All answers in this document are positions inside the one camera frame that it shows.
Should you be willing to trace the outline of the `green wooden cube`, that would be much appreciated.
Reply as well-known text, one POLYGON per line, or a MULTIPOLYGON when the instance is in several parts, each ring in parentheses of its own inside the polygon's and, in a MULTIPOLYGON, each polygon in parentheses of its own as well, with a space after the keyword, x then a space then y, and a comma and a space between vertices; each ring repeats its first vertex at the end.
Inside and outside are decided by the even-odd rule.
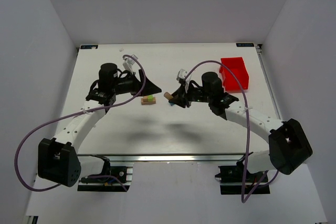
POLYGON ((148 101, 153 101, 154 97, 153 97, 152 95, 149 95, 149 96, 147 97, 147 99, 148 99, 148 101))

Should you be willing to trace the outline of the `natural wooden arch block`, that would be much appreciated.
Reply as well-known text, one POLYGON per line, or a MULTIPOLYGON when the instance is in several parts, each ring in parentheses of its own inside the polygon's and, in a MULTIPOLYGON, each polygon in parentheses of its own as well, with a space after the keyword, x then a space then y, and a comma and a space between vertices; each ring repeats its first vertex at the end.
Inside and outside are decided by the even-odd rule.
POLYGON ((164 93, 164 97, 165 97, 167 100, 171 100, 171 99, 173 99, 173 96, 172 96, 170 93, 168 93, 168 92, 165 92, 165 93, 164 93))

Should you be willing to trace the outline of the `long natural wooden block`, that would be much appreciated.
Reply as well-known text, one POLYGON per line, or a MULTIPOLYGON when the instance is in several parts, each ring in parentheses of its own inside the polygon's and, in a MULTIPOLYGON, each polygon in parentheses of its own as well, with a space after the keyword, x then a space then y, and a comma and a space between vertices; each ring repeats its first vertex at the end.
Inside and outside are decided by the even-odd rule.
POLYGON ((153 104, 156 104, 156 98, 154 98, 153 101, 146 101, 146 102, 141 99, 141 104, 142 105, 153 105, 153 104))

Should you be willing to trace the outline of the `red plastic bin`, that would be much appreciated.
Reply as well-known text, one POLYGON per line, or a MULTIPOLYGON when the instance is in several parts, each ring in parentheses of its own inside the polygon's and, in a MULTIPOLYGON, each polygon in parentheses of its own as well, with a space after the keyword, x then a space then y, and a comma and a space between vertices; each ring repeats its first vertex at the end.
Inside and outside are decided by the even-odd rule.
POLYGON ((244 91, 248 90, 249 74, 247 72, 243 58, 221 58, 220 60, 221 63, 227 67, 226 69, 221 66, 219 69, 219 73, 222 76, 224 89, 229 92, 240 91, 240 87, 237 82, 238 80, 244 91))

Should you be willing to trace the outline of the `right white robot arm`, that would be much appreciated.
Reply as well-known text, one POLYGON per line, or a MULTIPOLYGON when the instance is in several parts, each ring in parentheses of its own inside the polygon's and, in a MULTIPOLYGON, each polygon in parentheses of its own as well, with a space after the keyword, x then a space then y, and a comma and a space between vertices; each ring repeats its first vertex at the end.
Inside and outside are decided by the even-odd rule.
POLYGON ((248 158, 237 162, 237 166, 246 169, 247 173, 277 170, 290 175, 313 154, 297 120, 282 121, 249 109, 237 97, 224 91, 216 73, 204 73, 201 86, 193 80, 179 78, 178 82, 180 87, 174 93, 164 94, 169 103, 182 108, 190 107, 192 102, 207 103, 216 116, 250 129, 266 141, 268 150, 250 153, 248 158))

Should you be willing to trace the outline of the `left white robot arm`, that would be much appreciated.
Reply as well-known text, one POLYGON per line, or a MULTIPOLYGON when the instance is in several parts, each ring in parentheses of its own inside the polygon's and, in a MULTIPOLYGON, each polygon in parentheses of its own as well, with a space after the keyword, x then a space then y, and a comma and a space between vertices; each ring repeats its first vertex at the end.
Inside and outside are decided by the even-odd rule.
POLYGON ((72 187, 82 177, 110 175, 109 160, 94 155, 90 161, 81 162, 77 156, 80 145, 95 124, 109 111, 116 96, 129 93, 147 96, 162 90, 145 77, 142 69, 139 77, 125 70, 121 72, 114 63, 104 63, 99 78, 90 87, 80 115, 52 139, 44 138, 38 145, 38 176, 67 187, 72 187))

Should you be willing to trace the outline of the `blue label sticker left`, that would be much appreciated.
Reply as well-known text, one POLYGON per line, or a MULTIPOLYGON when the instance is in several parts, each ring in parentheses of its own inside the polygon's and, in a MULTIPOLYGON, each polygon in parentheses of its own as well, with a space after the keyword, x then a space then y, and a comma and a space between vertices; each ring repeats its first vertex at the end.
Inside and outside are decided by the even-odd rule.
POLYGON ((97 49, 98 45, 81 45, 80 50, 86 50, 86 49, 97 49))

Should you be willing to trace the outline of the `blue label sticker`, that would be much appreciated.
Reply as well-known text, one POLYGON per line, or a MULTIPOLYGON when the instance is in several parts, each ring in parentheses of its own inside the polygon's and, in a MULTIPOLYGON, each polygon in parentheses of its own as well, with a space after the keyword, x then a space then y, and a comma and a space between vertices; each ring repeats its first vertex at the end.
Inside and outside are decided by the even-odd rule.
POLYGON ((254 43, 250 43, 250 42, 237 42, 236 43, 237 47, 254 47, 254 43))
POLYGON ((86 49, 97 49, 98 45, 81 45, 80 50, 86 50, 86 49))

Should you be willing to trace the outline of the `blue label sticker right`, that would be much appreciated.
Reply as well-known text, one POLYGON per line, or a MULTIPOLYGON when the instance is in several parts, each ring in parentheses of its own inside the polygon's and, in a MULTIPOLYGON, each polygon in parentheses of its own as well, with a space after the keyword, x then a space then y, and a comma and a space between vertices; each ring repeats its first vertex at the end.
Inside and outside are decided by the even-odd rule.
POLYGON ((237 47, 254 47, 254 43, 250 43, 250 42, 237 42, 236 43, 237 47))

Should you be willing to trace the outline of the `aluminium table frame rail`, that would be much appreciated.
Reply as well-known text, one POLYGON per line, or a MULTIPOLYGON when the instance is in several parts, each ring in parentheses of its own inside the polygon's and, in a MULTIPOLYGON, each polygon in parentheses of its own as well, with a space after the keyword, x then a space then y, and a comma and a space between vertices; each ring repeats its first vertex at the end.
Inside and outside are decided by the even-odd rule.
POLYGON ((234 154, 153 154, 153 155, 117 155, 98 154, 107 157, 112 162, 235 162, 243 153, 234 154))

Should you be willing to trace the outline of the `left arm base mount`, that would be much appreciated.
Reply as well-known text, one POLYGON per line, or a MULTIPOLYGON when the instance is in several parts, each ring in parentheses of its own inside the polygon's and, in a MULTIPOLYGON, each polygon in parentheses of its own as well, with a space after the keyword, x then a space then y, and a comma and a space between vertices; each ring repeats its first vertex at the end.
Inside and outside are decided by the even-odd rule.
POLYGON ((79 180, 77 191, 126 193, 131 185, 133 165, 112 163, 102 175, 88 175, 79 180))

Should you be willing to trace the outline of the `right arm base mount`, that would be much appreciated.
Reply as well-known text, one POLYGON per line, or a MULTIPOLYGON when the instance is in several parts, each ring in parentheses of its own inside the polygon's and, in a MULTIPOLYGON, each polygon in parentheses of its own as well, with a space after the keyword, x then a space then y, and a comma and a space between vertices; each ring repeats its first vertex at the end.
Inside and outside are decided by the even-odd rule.
MULTIPOLYGON (((220 194, 221 195, 240 195, 241 186, 243 181, 243 171, 237 166, 219 166, 219 173, 215 175, 215 179, 220 184, 220 194)), ((261 179, 263 172, 258 172, 256 174, 250 174, 247 172, 246 183, 245 183, 245 194, 247 195, 251 189, 257 184, 261 179)), ((267 195, 270 194, 268 183, 268 177, 266 176, 259 186, 254 190, 255 195, 267 195)))

